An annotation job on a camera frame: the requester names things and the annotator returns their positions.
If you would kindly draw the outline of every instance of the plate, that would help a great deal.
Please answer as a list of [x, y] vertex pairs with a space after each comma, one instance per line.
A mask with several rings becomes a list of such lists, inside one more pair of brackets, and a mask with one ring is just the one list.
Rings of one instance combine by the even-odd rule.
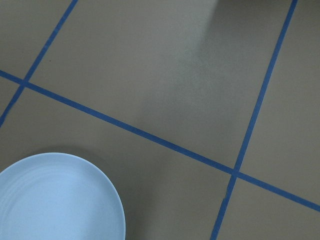
[[124, 240], [125, 233], [115, 187], [83, 158], [42, 153], [0, 173], [1, 240]]

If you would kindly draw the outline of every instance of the blue tape line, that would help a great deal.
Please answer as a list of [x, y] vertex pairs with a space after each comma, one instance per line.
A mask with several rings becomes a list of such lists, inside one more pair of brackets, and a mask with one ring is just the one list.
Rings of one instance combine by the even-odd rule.
[[8, 79], [8, 80], [10, 80], [10, 81], [12, 81], [12, 82], [14, 82], [16, 84], [21, 84], [22, 81], [23, 81], [22, 79], [20, 79], [20, 78], [18, 78], [16, 76], [13, 76], [13, 75], [11, 75], [11, 74], [9, 74], [9, 73], [7, 73], [5, 71], [2, 71], [2, 70], [0, 70], [0, 76], [5, 78], [5, 79]]
[[[85, 113], [87, 113], [87, 114], [90, 114], [90, 115], [91, 115], [91, 111], [96, 112], [96, 113], [99, 113], [99, 112], [97, 112], [97, 111], [95, 111], [95, 110], [93, 110], [93, 109], [90, 109], [90, 108], [88, 108], [88, 107], [86, 107], [86, 106], [83, 106], [83, 105], [81, 105], [81, 104], [79, 104], [79, 103], [76, 103], [76, 102], [74, 102], [74, 101], [72, 101], [72, 100], [69, 100], [69, 99], [67, 99], [67, 98], [65, 98], [65, 97], [63, 97], [63, 96], [57, 95], [57, 94], [55, 94], [55, 93], [53, 93], [53, 92], [51, 92], [51, 91], [48, 91], [48, 90], [46, 90], [46, 89], [44, 89], [44, 88], [42, 88], [42, 87], [37, 86], [37, 85], [35, 85], [35, 84], [25, 83], [25, 82], [23, 82], [22, 79], [20, 79], [20, 78], [18, 78], [18, 77], [15, 77], [15, 76], [13, 76], [13, 75], [11, 75], [11, 74], [8, 74], [8, 73], [6, 73], [6, 72], [4, 72], [4, 71], [1, 71], [1, 70], [0, 70], [0, 76], [1, 76], [1, 77], [4, 77], [4, 78], [6, 78], [6, 79], [8, 79], [8, 80], [10, 80], [10, 81], [12, 81], [12, 82], [15, 82], [15, 83], [21, 83], [22, 85], [24, 85], [24, 86], [25, 86], [26, 88], [28, 88], [28, 89], [31, 89], [31, 90], [39, 93], [39, 94], [45, 95], [46, 97], [49, 97], [49, 98], [54, 99], [54, 100], [56, 100], [56, 101], [59, 101], [59, 102], [61, 102], [61, 103], [63, 103], [63, 104], [66, 104], [66, 105], [68, 105], [68, 106], [70, 106], [70, 107], [72, 107], [72, 108], [76, 108], [76, 109], [78, 109], [78, 110], [80, 110], [80, 111], [82, 111], [82, 112], [85, 112]], [[93, 114], [92, 114], [92, 116], [105, 121], [105, 119], [103, 119], [103, 117], [99, 117], [99, 116], [96, 116], [96, 115], [93, 115]], [[179, 147], [179, 146], [177, 146], [177, 147], [178, 147], [178, 148], [177, 148], [177, 152], [179, 152], [179, 149], [185, 149], [185, 148], [182, 148], [182, 147]], [[184, 155], [186, 155], [186, 156], [188, 156], [188, 157], [191, 157], [191, 158], [193, 158], [193, 159], [195, 159], [195, 160], [198, 160], [197, 158], [200, 158], [200, 159], [203, 158], [203, 159], [212, 161], [212, 160], [210, 160], [210, 159], [208, 159], [208, 158], [205, 158], [205, 157], [203, 157], [203, 156], [201, 156], [201, 155], [199, 155], [199, 154], [196, 154], [196, 153], [194, 153], [194, 152], [191, 152], [191, 151], [189, 151], [189, 150], [187, 150], [187, 149], [185, 149], [185, 150], [186, 150], [186, 152], [181, 152], [181, 153], [184, 154]], [[224, 166], [224, 167], [226, 167], [226, 169], [225, 169], [224, 172], [226, 172], [226, 173], [228, 173], [228, 174], [232, 174], [232, 171], [233, 171], [232, 168], [227, 167], [227, 166]], [[249, 175], [246, 175], [246, 174], [244, 174], [244, 173], [239, 172], [239, 173], [234, 173], [234, 174], [232, 174], [231, 177], [232, 177], [232, 181], [230, 181], [230, 184], [228, 184], [227, 191], [226, 191], [226, 197], [225, 197], [225, 199], [222, 201], [222, 204], [221, 204], [221, 205], [224, 205], [224, 206], [225, 206], [225, 205], [228, 204], [229, 200], [227, 200], [227, 199], [230, 199], [230, 198], [228, 198], [227, 195], [230, 195], [231, 192], [232, 192], [232, 190], [233, 190], [233, 188], [232, 188], [232, 186], [234, 186], [233, 181], [234, 181], [234, 179], [236, 179], [236, 178], [240, 178], [240, 179], [242, 179], [242, 180], [244, 180], [244, 181], [247, 181], [248, 183], [251, 183], [251, 184], [253, 184], [253, 185], [256, 185], [256, 186], [258, 186], [258, 187], [261, 187], [261, 188], [263, 188], [263, 189], [266, 189], [266, 190], [268, 190], [268, 191], [271, 191], [271, 192], [273, 192], [273, 193], [275, 193], [275, 194], [277, 194], [277, 195], [280, 195], [280, 196], [285, 197], [285, 198], [287, 198], [287, 199], [289, 199], [289, 200], [292, 200], [292, 201], [294, 201], [294, 202], [296, 202], [296, 203], [298, 203], [298, 204], [304, 205], [304, 206], [306, 206], [306, 207], [308, 207], [308, 208], [310, 208], [310, 209], [313, 209], [313, 210], [316, 210], [316, 211], [320, 212], [320, 205], [318, 205], [318, 204], [316, 204], [316, 203], [313, 203], [313, 202], [311, 202], [311, 201], [308, 201], [308, 200], [306, 200], [306, 199], [304, 199], [304, 198], [302, 198], [302, 197], [296, 196], [296, 195], [294, 195], [294, 194], [292, 194], [292, 193], [289, 193], [289, 192], [287, 192], [287, 191], [284, 191], [284, 190], [282, 190], [282, 189], [280, 189], [280, 188], [278, 188], [278, 187], [275, 187], [275, 186], [273, 186], [273, 185], [270, 185], [270, 184], [268, 184], [268, 183], [266, 183], [266, 182], [263, 182], [263, 181], [261, 181], [261, 180], [258, 180], [258, 179], [254, 178], [254, 177], [252, 177], [252, 176], [249, 176]]]
[[51, 33], [51, 35], [49, 36], [48, 40], [46, 41], [46, 43], [44, 44], [43, 48], [41, 49], [40, 53], [38, 54], [38, 56], [36, 57], [35, 61], [33, 62], [32, 66], [30, 67], [29, 71], [26, 73], [25, 77], [24, 77], [24, 81], [28, 82], [30, 80], [30, 78], [32, 77], [32, 75], [34, 74], [34, 72], [36, 71], [38, 65], [40, 64], [41, 60], [43, 59], [43, 57], [45, 56], [47, 50], [49, 49], [50, 45], [53, 43], [53, 41], [55, 40], [58, 32], [60, 31], [61, 27], [63, 26], [63, 24], [65, 23], [65, 21], [67, 20], [68, 16], [70, 15], [71, 11], [74, 9], [76, 3], [78, 2], [78, 0], [73, 0], [70, 5], [68, 6], [68, 8], [66, 9], [66, 11], [64, 12], [64, 14], [62, 15], [60, 21], [58, 22], [58, 24], [55, 26], [53, 32]]
[[284, 190], [282, 190], [282, 189], [280, 189], [278, 187], [275, 187], [275, 186], [273, 186], [271, 184], [268, 184], [268, 183], [266, 183], [264, 181], [258, 180], [258, 179], [254, 178], [252, 176], [246, 175], [246, 174], [241, 173], [241, 172], [238, 173], [237, 177], [242, 179], [242, 180], [247, 181], [248, 183], [251, 183], [251, 184], [254, 184], [256, 186], [259, 186], [259, 187], [261, 187], [263, 189], [266, 189], [266, 190], [268, 190], [270, 192], [278, 194], [278, 195], [280, 195], [280, 196], [282, 196], [282, 197], [284, 197], [286, 199], [292, 200], [292, 201], [294, 201], [294, 202], [296, 202], [298, 204], [301, 204], [301, 205], [303, 205], [305, 207], [308, 207], [310, 209], [313, 209], [313, 210], [316, 210], [316, 211], [320, 212], [320, 205], [318, 205], [316, 203], [313, 203], [311, 201], [308, 201], [308, 200], [306, 200], [306, 199], [304, 199], [302, 197], [299, 197], [299, 196], [294, 195], [294, 194], [292, 194], [290, 192], [284, 191]]
[[48, 40], [46, 41], [45, 45], [43, 46], [43, 48], [41, 49], [40, 53], [38, 54], [38, 56], [36, 57], [36, 59], [34, 60], [32, 66], [30, 67], [29, 71], [26, 73], [24, 79], [22, 81], [20, 81], [20, 79], [18, 77], [15, 77], [9, 73], [6, 73], [4, 71], [0, 72], [0, 75], [4, 78], [7, 78], [15, 83], [20, 84], [20, 86], [18, 87], [18, 89], [16, 90], [15, 94], [13, 95], [12, 99], [10, 100], [9, 104], [6, 106], [4, 112], [2, 113], [2, 115], [0, 116], [0, 128], [1, 126], [4, 124], [5, 119], [9, 113], [9, 111], [12, 109], [12, 107], [14, 106], [14, 104], [17, 102], [18, 98], [21, 96], [24, 88], [25, 88], [25, 84], [29, 82], [31, 76], [34, 74], [34, 72], [36, 71], [39, 63], [41, 62], [41, 60], [43, 59], [44, 55], [46, 54], [48, 48], [50, 47], [50, 45], [52, 44], [52, 42], [54, 41], [55, 37], [57, 36], [58, 32], [60, 31], [62, 25], [65, 23], [66, 19], [68, 18], [68, 16], [70, 15], [71, 11], [74, 9], [76, 3], [78, 0], [73, 0], [68, 8], [66, 9], [66, 11], [64, 12], [64, 14], [62, 15], [60, 21], [58, 22], [58, 24], [55, 26], [53, 32], [51, 33], [51, 35], [49, 36]]
[[8, 113], [9, 113], [9, 111], [11, 110], [13, 105], [17, 102], [17, 100], [20, 97], [20, 95], [22, 94], [22, 91], [24, 90], [24, 88], [25, 88], [24, 86], [20, 85], [18, 87], [18, 89], [15, 91], [15, 94], [13, 95], [13, 97], [11, 98], [9, 104], [6, 106], [4, 112], [0, 116], [0, 128], [4, 124], [5, 119], [6, 119], [7, 115], [8, 115]]
[[46, 89], [44, 89], [44, 88], [42, 88], [40, 86], [37, 86], [37, 85], [32, 84], [30, 82], [26, 82], [25, 86], [27, 88], [31, 89], [31, 90], [36, 91], [37, 93], [40, 93], [40, 94], [45, 95], [45, 96], [47, 96], [47, 97], [49, 97], [51, 99], [54, 99], [54, 100], [59, 101], [59, 102], [61, 102], [63, 104], [66, 104], [66, 105], [68, 105], [70, 107], [78, 109], [78, 110], [80, 110], [80, 111], [82, 111], [84, 113], [90, 114], [91, 116], [94, 116], [94, 117], [96, 117], [98, 119], [104, 120], [104, 121], [106, 121], [106, 122], [108, 122], [110, 124], [118, 126], [119, 128], [122, 128], [122, 129], [127, 130], [127, 131], [129, 131], [131, 133], [139, 135], [139, 136], [141, 136], [141, 137], [143, 137], [145, 139], [148, 139], [148, 140], [150, 140], [152, 142], [160, 144], [160, 145], [162, 145], [162, 146], [164, 146], [164, 147], [166, 147], [168, 149], [174, 150], [174, 151], [176, 151], [178, 153], [181, 153], [181, 154], [183, 154], [185, 156], [188, 156], [188, 157], [190, 157], [192, 159], [198, 160], [199, 162], [202, 162], [202, 163], [207, 164], [207, 165], [209, 165], [211, 167], [219, 169], [219, 170], [221, 170], [221, 171], [223, 171], [225, 173], [228, 173], [228, 174], [232, 173], [232, 168], [230, 168], [228, 166], [225, 166], [225, 165], [223, 165], [223, 164], [221, 164], [219, 162], [216, 162], [216, 161], [211, 160], [211, 159], [209, 159], [207, 157], [199, 155], [199, 154], [197, 154], [195, 152], [192, 152], [192, 151], [190, 151], [190, 150], [188, 150], [186, 148], [183, 148], [183, 147], [181, 147], [179, 145], [176, 145], [176, 144], [174, 144], [172, 142], [164, 140], [164, 139], [162, 139], [162, 138], [160, 138], [158, 136], [152, 135], [151, 133], [148, 133], [148, 132], [143, 131], [143, 130], [141, 130], [139, 128], [131, 126], [131, 125], [125, 123], [125, 122], [119, 121], [119, 120], [117, 120], [117, 119], [115, 119], [113, 117], [110, 117], [108, 115], [105, 115], [105, 114], [103, 114], [103, 113], [101, 113], [99, 111], [93, 110], [93, 109], [91, 109], [91, 108], [89, 108], [87, 106], [84, 106], [84, 105], [82, 105], [80, 103], [72, 101], [72, 100], [70, 100], [70, 99], [68, 99], [66, 97], [60, 96], [60, 95], [58, 95], [58, 94], [56, 94], [54, 92], [51, 92], [49, 90], [46, 90]]
[[248, 144], [249, 144], [252, 132], [254, 130], [254, 127], [255, 127], [255, 124], [256, 124], [256, 121], [257, 121], [257, 118], [258, 118], [258, 115], [259, 115], [259, 111], [261, 109], [261, 105], [262, 105], [262, 102], [264, 100], [264, 97], [265, 97], [265, 94], [266, 94], [266, 91], [267, 91], [267, 87], [268, 87], [272, 72], [274, 70], [274, 67], [275, 67], [275, 64], [276, 64], [276, 61], [277, 61], [277, 57], [278, 57], [281, 45], [282, 45], [282, 43], [284, 41], [287, 29], [289, 27], [290, 20], [291, 20], [291, 18], [293, 16], [293, 13], [294, 13], [296, 5], [297, 5], [297, 2], [298, 2], [298, 0], [292, 0], [290, 8], [289, 8], [288, 13], [287, 13], [286, 18], [285, 18], [285, 21], [283, 23], [280, 35], [279, 35], [278, 40], [276, 42], [276, 45], [274, 47], [270, 63], [269, 63], [268, 68], [266, 70], [266, 73], [265, 73], [265, 76], [264, 76], [264, 79], [263, 79], [263, 82], [262, 82], [262, 86], [261, 86], [258, 98], [256, 100], [256, 103], [255, 103], [255, 106], [254, 106], [254, 109], [253, 109], [253, 113], [251, 115], [250, 122], [248, 124], [248, 128], [247, 128], [247, 130], [245, 132], [245, 136], [244, 136], [244, 139], [243, 139], [243, 142], [242, 142], [238, 157], [237, 157], [235, 165], [234, 165], [232, 176], [230, 177], [230, 180], [229, 180], [229, 183], [228, 183], [228, 189], [227, 189], [226, 196], [222, 201], [222, 204], [221, 204], [219, 212], [218, 212], [218, 216], [217, 216], [216, 221], [215, 221], [214, 226], [213, 226], [213, 230], [212, 230], [212, 233], [211, 233], [210, 240], [216, 240], [217, 237], [218, 237], [218, 234], [219, 234], [219, 231], [220, 231], [220, 228], [221, 228], [221, 224], [222, 224], [223, 219], [225, 217], [226, 210], [227, 210], [227, 207], [228, 207], [228, 203], [229, 203], [229, 200], [230, 200], [231, 195], [232, 195], [232, 191], [233, 191], [235, 183], [236, 183], [236, 180], [234, 178], [237, 177], [237, 174], [239, 173], [241, 165], [242, 165], [242, 162], [244, 160], [244, 156], [246, 154], [246, 151], [247, 151], [247, 148], [248, 148]]

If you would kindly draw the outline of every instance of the blue tape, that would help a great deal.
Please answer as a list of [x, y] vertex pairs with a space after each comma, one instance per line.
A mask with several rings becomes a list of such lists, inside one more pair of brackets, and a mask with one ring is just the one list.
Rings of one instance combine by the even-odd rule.
[[9, 111], [11, 110], [13, 105], [17, 102], [17, 100], [20, 97], [20, 95], [22, 94], [22, 91], [24, 90], [24, 88], [25, 88], [24, 86], [20, 85], [18, 87], [18, 89], [15, 91], [15, 94], [13, 95], [13, 97], [11, 98], [9, 104], [6, 106], [4, 112], [0, 116], [0, 128], [4, 124], [5, 119], [6, 119], [7, 115], [8, 115], [8, 113], [9, 113]]
[[20, 78], [18, 78], [16, 76], [13, 76], [13, 75], [11, 75], [11, 74], [9, 74], [9, 73], [7, 73], [5, 71], [2, 71], [2, 70], [0, 70], [0, 76], [5, 78], [5, 79], [8, 79], [8, 80], [10, 80], [10, 81], [12, 81], [12, 82], [14, 82], [16, 84], [21, 84], [22, 81], [23, 81], [22, 79], [20, 79]]
[[221, 228], [221, 224], [222, 224], [223, 219], [225, 217], [226, 210], [227, 210], [227, 207], [228, 207], [228, 203], [229, 203], [229, 200], [230, 200], [231, 195], [232, 195], [232, 191], [233, 191], [235, 183], [236, 183], [236, 180], [234, 178], [237, 177], [237, 175], [238, 175], [238, 173], [240, 171], [242, 162], [244, 160], [244, 156], [246, 154], [246, 151], [247, 151], [247, 148], [248, 148], [248, 145], [249, 145], [249, 141], [250, 141], [252, 132], [254, 130], [254, 127], [255, 127], [255, 124], [256, 124], [260, 109], [261, 109], [261, 105], [262, 105], [262, 102], [264, 100], [264, 97], [265, 97], [265, 94], [266, 94], [266, 91], [267, 91], [267, 87], [268, 87], [272, 72], [274, 70], [274, 67], [275, 67], [275, 64], [276, 64], [276, 61], [277, 61], [277, 57], [278, 57], [281, 45], [282, 45], [282, 43], [284, 41], [287, 29], [289, 27], [290, 20], [291, 20], [291, 18], [293, 16], [293, 13], [294, 13], [296, 5], [297, 5], [297, 2], [298, 2], [298, 0], [292, 0], [290, 8], [289, 8], [289, 11], [288, 11], [288, 13], [286, 15], [286, 18], [285, 18], [285, 21], [283, 23], [280, 35], [279, 35], [278, 40], [276, 42], [276, 45], [274, 47], [270, 63], [269, 63], [268, 68], [266, 70], [266, 73], [265, 73], [265, 76], [264, 76], [264, 79], [263, 79], [263, 82], [262, 82], [262, 86], [261, 86], [258, 98], [256, 100], [256, 103], [255, 103], [255, 106], [254, 106], [254, 109], [253, 109], [253, 113], [252, 113], [251, 118], [250, 118], [250, 122], [248, 124], [248, 128], [247, 128], [247, 130], [245, 132], [245, 136], [244, 136], [244, 139], [242, 141], [242, 145], [241, 145], [238, 157], [236, 159], [236, 162], [235, 162], [235, 165], [234, 165], [234, 168], [233, 168], [234, 171], [232, 172], [232, 176], [230, 177], [230, 180], [229, 180], [229, 183], [228, 183], [227, 194], [226, 194], [225, 198], [223, 199], [222, 204], [220, 206], [220, 209], [219, 209], [219, 212], [218, 212], [218, 216], [217, 216], [216, 221], [215, 221], [214, 226], [213, 226], [213, 230], [212, 230], [212, 233], [211, 233], [210, 240], [216, 240], [217, 237], [218, 237], [218, 234], [219, 234], [219, 231], [220, 231], [220, 228]]
[[192, 159], [195, 159], [195, 160], [197, 160], [199, 162], [207, 164], [207, 165], [209, 165], [211, 167], [219, 169], [219, 170], [221, 170], [221, 171], [223, 171], [225, 173], [228, 173], [228, 174], [232, 173], [232, 168], [230, 168], [228, 166], [225, 166], [225, 165], [223, 165], [223, 164], [221, 164], [219, 162], [216, 162], [214, 160], [206, 158], [206, 157], [204, 157], [202, 155], [199, 155], [199, 154], [197, 154], [195, 152], [192, 152], [192, 151], [190, 151], [190, 150], [188, 150], [186, 148], [183, 148], [183, 147], [181, 147], [179, 145], [176, 145], [176, 144], [174, 144], [172, 142], [164, 140], [164, 139], [162, 139], [162, 138], [160, 138], [158, 136], [152, 135], [151, 133], [148, 133], [148, 132], [143, 131], [143, 130], [141, 130], [139, 128], [131, 126], [131, 125], [125, 123], [125, 122], [119, 121], [119, 120], [117, 120], [117, 119], [115, 119], [113, 117], [110, 117], [108, 115], [105, 115], [105, 114], [103, 114], [103, 113], [101, 113], [99, 111], [93, 110], [93, 109], [91, 109], [91, 108], [89, 108], [87, 106], [84, 106], [84, 105], [82, 105], [80, 103], [72, 101], [72, 100], [70, 100], [70, 99], [68, 99], [66, 97], [60, 96], [60, 95], [58, 95], [58, 94], [56, 94], [54, 92], [46, 90], [46, 89], [44, 89], [44, 88], [42, 88], [40, 86], [37, 86], [37, 85], [35, 85], [33, 83], [27, 82], [27, 83], [25, 83], [25, 86], [27, 88], [31, 89], [31, 90], [36, 91], [37, 93], [40, 93], [40, 94], [45, 95], [45, 96], [47, 96], [47, 97], [49, 97], [51, 99], [54, 99], [54, 100], [59, 101], [59, 102], [61, 102], [63, 104], [66, 104], [66, 105], [68, 105], [70, 107], [78, 109], [78, 110], [80, 110], [80, 111], [82, 111], [84, 113], [90, 114], [91, 116], [94, 116], [94, 117], [96, 117], [98, 119], [101, 119], [101, 120], [106, 121], [106, 122], [108, 122], [110, 124], [118, 126], [119, 128], [122, 128], [122, 129], [127, 130], [127, 131], [129, 131], [131, 133], [139, 135], [139, 136], [141, 136], [141, 137], [143, 137], [145, 139], [148, 139], [148, 140], [150, 140], [152, 142], [160, 144], [160, 145], [162, 145], [162, 146], [164, 146], [164, 147], [166, 147], [168, 149], [174, 150], [174, 151], [176, 151], [176, 152], [178, 152], [180, 154], [188, 156], [188, 157], [190, 157]]
[[0, 116], [0, 128], [3, 125], [3, 123], [5, 122], [5, 119], [9, 113], [9, 111], [12, 109], [12, 107], [14, 106], [14, 104], [17, 102], [17, 100], [19, 99], [19, 97], [21, 96], [24, 88], [25, 88], [25, 83], [29, 82], [30, 78], [32, 77], [32, 75], [34, 74], [34, 72], [36, 71], [37, 67], [39, 66], [41, 60], [43, 59], [44, 55], [46, 54], [48, 48], [50, 47], [50, 45], [52, 44], [52, 42], [54, 41], [55, 37], [57, 36], [58, 32], [60, 31], [62, 25], [65, 23], [66, 19], [68, 18], [68, 16], [70, 15], [71, 11], [74, 9], [76, 3], [78, 2], [78, 0], [73, 0], [70, 5], [68, 6], [68, 8], [66, 9], [66, 11], [64, 12], [64, 14], [62, 15], [60, 21], [58, 22], [58, 24], [55, 26], [53, 32], [51, 33], [51, 35], [49, 36], [48, 40], [46, 41], [46, 43], [44, 44], [43, 48], [41, 49], [40, 53], [38, 54], [38, 56], [36, 57], [36, 59], [34, 60], [32, 66], [30, 67], [29, 71], [26, 73], [25, 77], [23, 80], [19, 79], [18, 77], [15, 77], [9, 73], [6, 73], [4, 71], [0, 72], [0, 75], [4, 78], [7, 78], [15, 83], [20, 84], [20, 86], [18, 87], [18, 89], [16, 90], [15, 94], [13, 95], [13, 97], [11, 98], [9, 104], [6, 106], [4, 112], [2, 113], [2, 115]]
[[292, 194], [290, 192], [284, 191], [284, 190], [282, 190], [282, 189], [280, 189], [278, 187], [275, 187], [275, 186], [273, 186], [271, 184], [268, 184], [268, 183], [266, 183], [264, 181], [258, 180], [258, 179], [254, 178], [252, 176], [246, 175], [246, 174], [241, 173], [241, 172], [238, 173], [237, 177], [242, 179], [242, 180], [247, 181], [248, 183], [251, 183], [251, 184], [254, 184], [256, 186], [259, 186], [259, 187], [261, 187], [263, 189], [266, 189], [266, 190], [268, 190], [270, 192], [278, 194], [278, 195], [280, 195], [280, 196], [282, 196], [282, 197], [284, 197], [286, 199], [289, 199], [289, 200], [294, 201], [294, 202], [296, 202], [298, 204], [301, 204], [301, 205], [303, 205], [305, 207], [308, 207], [310, 209], [313, 209], [313, 210], [316, 210], [316, 211], [320, 212], [320, 205], [318, 205], [316, 203], [313, 203], [311, 201], [308, 201], [308, 200], [306, 200], [306, 199], [304, 199], [302, 197], [299, 197], [299, 196], [294, 195], [294, 194]]
[[46, 43], [44, 44], [43, 48], [41, 49], [40, 53], [38, 54], [38, 56], [36, 57], [35, 61], [33, 62], [32, 66], [30, 67], [29, 71], [26, 73], [25, 77], [24, 77], [24, 81], [28, 82], [30, 80], [30, 78], [32, 77], [32, 75], [34, 74], [34, 72], [36, 71], [37, 67], [39, 66], [41, 60], [44, 58], [47, 50], [49, 49], [50, 45], [53, 43], [53, 41], [55, 40], [58, 32], [60, 31], [61, 27], [63, 26], [63, 24], [65, 23], [65, 21], [67, 20], [68, 16], [70, 15], [71, 11], [74, 9], [76, 3], [78, 2], [78, 0], [73, 0], [70, 5], [68, 6], [68, 8], [66, 9], [66, 11], [64, 12], [64, 14], [62, 15], [60, 21], [58, 22], [58, 24], [55, 26], [53, 32], [51, 33], [51, 35], [49, 36], [48, 40], [46, 41]]

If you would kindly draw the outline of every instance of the gray floor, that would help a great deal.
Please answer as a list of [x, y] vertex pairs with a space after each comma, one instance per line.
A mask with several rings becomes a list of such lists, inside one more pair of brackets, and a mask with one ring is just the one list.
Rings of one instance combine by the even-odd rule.
[[[69, 4], [0, 3], [0, 114]], [[231, 172], [168, 146], [234, 167], [290, 5], [80, 0], [29, 80], [40, 90], [27, 86], [0, 128], [0, 171], [74, 154], [114, 183], [126, 239], [210, 239]], [[297, 3], [240, 170], [315, 207], [237, 179], [219, 240], [320, 236], [319, 13]]]

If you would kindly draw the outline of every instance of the white plate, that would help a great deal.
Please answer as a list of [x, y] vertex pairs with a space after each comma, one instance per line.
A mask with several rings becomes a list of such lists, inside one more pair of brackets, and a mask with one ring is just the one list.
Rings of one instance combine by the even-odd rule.
[[125, 228], [115, 187], [80, 157], [42, 153], [0, 173], [0, 240], [124, 240]]

